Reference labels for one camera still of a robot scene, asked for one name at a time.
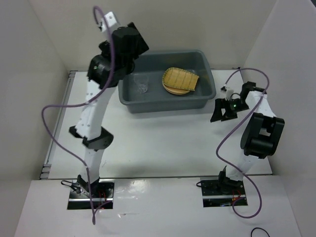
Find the clear plastic cup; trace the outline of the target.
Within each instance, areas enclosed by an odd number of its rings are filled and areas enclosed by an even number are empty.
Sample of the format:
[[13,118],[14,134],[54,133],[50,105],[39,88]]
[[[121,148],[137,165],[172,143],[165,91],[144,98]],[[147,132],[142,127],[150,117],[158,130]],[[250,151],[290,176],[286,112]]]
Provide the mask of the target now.
[[149,78],[146,74],[134,74],[134,82],[139,93],[146,93],[149,86]]

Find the yellow round plate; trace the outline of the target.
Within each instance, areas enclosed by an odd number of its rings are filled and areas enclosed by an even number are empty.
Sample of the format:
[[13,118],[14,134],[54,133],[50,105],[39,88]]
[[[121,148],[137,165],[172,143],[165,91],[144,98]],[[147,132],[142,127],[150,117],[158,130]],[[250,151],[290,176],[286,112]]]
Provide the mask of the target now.
[[164,87],[164,89],[165,89],[168,93],[171,93],[171,94],[174,94],[174,95],[185,95],[185,94],[188,94],[188,93],[190,92],[190,90],[184,90],[184,89],[173,88],[173,87],[167,86],[167,85],[165,85],[165,84],[162,84],[162,86]]

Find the woven bamboo tray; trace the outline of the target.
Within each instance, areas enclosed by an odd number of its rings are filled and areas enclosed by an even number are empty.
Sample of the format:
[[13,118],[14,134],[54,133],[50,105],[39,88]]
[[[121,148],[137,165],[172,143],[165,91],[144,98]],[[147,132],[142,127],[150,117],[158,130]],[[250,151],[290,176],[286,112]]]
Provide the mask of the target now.
[[162,76],[162,84],[170,88],[195,91],[199,76],[187,70],[171,67]]

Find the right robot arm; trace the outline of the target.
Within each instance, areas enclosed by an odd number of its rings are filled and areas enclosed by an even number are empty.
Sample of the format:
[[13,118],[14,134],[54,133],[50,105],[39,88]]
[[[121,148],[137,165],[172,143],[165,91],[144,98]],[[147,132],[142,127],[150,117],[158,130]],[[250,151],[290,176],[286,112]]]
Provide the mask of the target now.
[[224,168],[218,175],[218,192],[228,194],[241,186],[243,174],[257,161],[276,152],[285,121],[273,113],[267,94],[254,82],[244,83],[240,93],[226,86],[221,90],[225,92],[225,97],[215,100],[211,122],[236,119],[238,112],[253,110],[240,139],[241,155],[238,164],[230,168],[229,172]]

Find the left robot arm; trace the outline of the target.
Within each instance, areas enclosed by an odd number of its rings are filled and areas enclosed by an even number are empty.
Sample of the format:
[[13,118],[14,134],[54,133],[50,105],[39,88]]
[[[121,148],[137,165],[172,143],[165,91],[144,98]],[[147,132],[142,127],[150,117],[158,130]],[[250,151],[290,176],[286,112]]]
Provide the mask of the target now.
[[88,68],[87,104],[83,107],[77,125],[69,128],[69,133],[80,138],[85,147],[85,165],[77,177],[77,184],[80,191],[89,198],[98,193],[102,155],[114,139],[113,134],[102,127],[109,99],[119,81],[134,71],[135,60],[149,50],[133,22],[114,30],[112,39],[115,50],[113,77],[109,79],[111,45],[106,40],[99,44],[101,54],[93,57]]

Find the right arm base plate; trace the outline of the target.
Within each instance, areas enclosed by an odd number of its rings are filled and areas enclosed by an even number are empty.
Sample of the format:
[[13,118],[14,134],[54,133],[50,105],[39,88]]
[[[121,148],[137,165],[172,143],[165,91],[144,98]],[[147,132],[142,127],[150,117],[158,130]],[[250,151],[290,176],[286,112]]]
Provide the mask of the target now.
[[236,187],[221,186],[217,179],[203,178],[196,183],[201,189],[203,207],[230,207],[236,201],[235,206],[247,206],[247,198],[243,182]]

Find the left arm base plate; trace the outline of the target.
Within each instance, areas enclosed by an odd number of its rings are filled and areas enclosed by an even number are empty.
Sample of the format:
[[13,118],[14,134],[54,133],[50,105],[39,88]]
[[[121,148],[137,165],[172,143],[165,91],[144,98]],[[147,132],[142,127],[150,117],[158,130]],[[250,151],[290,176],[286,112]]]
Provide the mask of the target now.
[[[76,181],[62,180],[61,184],[70,188],[68,198],[68,210],[87,210],[91,209],[88,194],[80,190]],[[93,208],[112,209],[114,197],[114,180],[101,179],[99,185],[92,194]]]

